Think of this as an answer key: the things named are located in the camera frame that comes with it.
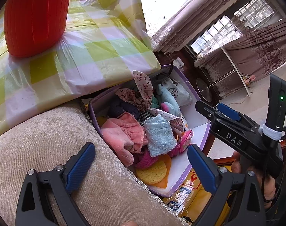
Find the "person's right hand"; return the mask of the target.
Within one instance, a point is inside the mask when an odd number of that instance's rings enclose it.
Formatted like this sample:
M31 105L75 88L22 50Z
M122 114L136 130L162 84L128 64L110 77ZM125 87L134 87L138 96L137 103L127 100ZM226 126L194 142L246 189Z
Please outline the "person's right hand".
M232 157L234 158L234 161L231 165L231 171L233 173L243 173L242 167L240 164L241 155L237 151L234 151ZM252 170L255 173L257 180L260 184L260 187L262 187L263 174L253 166L250 166L248 168L248 170ZM275 179L273 179L271 176L265 176L265 179L264 179L264 196L265 196L265 199L271 200L275 195L275 191L276 191Z

